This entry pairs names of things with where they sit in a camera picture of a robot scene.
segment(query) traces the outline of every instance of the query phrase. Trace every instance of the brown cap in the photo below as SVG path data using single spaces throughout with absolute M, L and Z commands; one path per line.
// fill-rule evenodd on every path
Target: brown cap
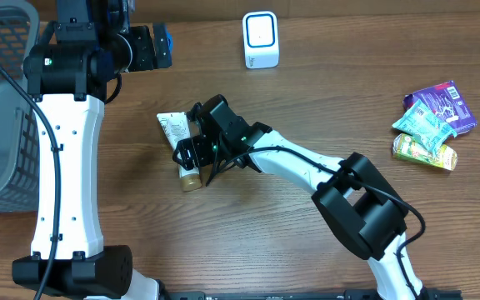
M 181 177 L 181 187 L 184 192 L 191 192 L 201 187 L 201 178 L 199 174 L 188 174 Z

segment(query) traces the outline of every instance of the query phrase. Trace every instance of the white cube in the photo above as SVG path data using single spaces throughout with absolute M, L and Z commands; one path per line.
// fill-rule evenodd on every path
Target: white cube
M 279 64 L 277 17 L 273 12 L 250 12 L 243 17 L 243 49 L 247 68 Z

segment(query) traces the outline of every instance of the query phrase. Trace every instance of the purple snack wrapper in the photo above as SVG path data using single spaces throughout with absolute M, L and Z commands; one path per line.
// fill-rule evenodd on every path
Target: purple snack wrapper
M 405 96 L 403 106 L 409 109 L 420 99 L 457 134 L 467 133 L 477 126 L 477 120 L 453 80 Z

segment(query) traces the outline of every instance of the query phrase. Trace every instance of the plastic crate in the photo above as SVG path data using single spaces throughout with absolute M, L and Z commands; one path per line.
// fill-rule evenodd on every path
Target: plastic crate
M 38 13 L 0 1 L 0 63 L 27 87 L 22 63 L 38 37 Z M 33 110 L 0 75 L 0 212 L 38 209 L 38 127 Z

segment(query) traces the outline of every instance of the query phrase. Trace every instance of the wooden surface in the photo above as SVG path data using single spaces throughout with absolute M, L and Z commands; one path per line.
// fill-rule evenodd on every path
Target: wooden surface
M 56 19 L 55 0 L 29 0 L 40 19 Z M 480 12 L 480 0 L 137 0 L 133 22 L 240 20 L 271 10 L 280 18 Z
M 427 220 L 409 247 L 417 275 L 428 287 L 480 299 L 480 13 L 283 19 L 281 62 L 258 71 L 245 69 L 238 22 L 168 26 L 174 67 L 124 75 L 105 109 L 98 201 L 106 244 L 129 245 L 135 268 L 172 291 L 375 288 L 368 265 L 340 245 L 309 196 L 277 177 L 233 169 L 210 187 L 180 192 L 155 116 L 222 93 L 249 123 L 306 148 L 368 156 Z M 448 142 L 456 170 L 391 158 L 403 95 L 449 79 L 479 121 Z M 0 214 L 0 299 L 33 296 L 10 272 L 29 253 L 35 216 Z M 407 224 L 418 230 L 413 217 Z

